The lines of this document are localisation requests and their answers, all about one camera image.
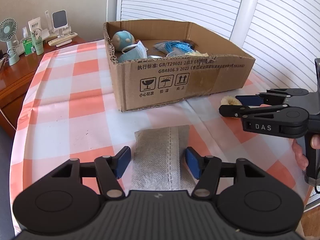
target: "face mask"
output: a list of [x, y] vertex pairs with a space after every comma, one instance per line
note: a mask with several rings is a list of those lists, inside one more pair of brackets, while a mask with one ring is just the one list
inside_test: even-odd
[[[135, 47], [135, 48], [124, 53], [125, 50], [127, 50], [128, 48], [132, 48], [132, 47]], [[119, 63], [122, 63], [126, 60], [147, 58], [146, 48], [143, 46], [141, 41], [139, 41], [137, 44], [129, 45], [129, 46], [123, 48], [122, 53], [124, 53], [124, 54], [122, 54], [118, 58]]]

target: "fan stand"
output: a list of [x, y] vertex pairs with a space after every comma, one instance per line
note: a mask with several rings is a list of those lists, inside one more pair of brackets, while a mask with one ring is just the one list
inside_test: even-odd
[[19, 52], [17, 51], [17, 47], [13, 45], [12, 40], [7, 41], [8, 46], [8, 62], [9, 66], [12, 66], [13, 64], [17, 63], [20, 59]]

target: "umbrella symbol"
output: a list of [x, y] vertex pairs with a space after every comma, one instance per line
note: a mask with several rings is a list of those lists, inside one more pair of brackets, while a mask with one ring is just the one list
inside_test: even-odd
[[144, 80], [144, 81], [142, 81], [142, 84], [144, 84], [145, 86], [147, 86], [145, 89], [150, 89], [150, 88], [148, 87], [148, 85], [151, 85], [154, 81], [155, 81], [154, 79]]
[[167, 82], [169, 82], [169, 81], [171, 81], [169, 78], [166, 78], [166, 79], [164, 79], [164, 80], [161, 80], [160, 82], [162, 83], [162, 82], [164, 82], [164, 87], [165, 87], [165, 84], [167, 83]]

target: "wooden dresser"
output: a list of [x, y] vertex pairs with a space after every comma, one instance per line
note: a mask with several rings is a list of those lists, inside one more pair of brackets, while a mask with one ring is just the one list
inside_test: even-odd
[[[43, 55], [57, 49], [85, 42], [84, 39], [77, 36], [72, 39], [71, 43], [58, 48], [55, 46], [50, 47], [48, 43], [44, 43], [43, 54], [38, 56], [36, 53], [33, 53], [27, 57], [22, 54], [16, 64], [9, 66], [8, 62], [5, 63], [2, 67], [3, 70], [0, 71], [0, 108], [14, 127], [17, 127], [23, 100]], [[14, 138], [15, 130], [1, 113], [0, 125], [10, 137]]]

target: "mint green fan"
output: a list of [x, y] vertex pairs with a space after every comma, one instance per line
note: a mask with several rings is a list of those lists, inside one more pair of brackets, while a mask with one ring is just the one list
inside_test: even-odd
[[0, 41], [7, 42], [9, 65], [13, 65], [19, 61], [19, 41], [16, 36], [17, 22], [15, 19], [7, 18], [0, 23]]

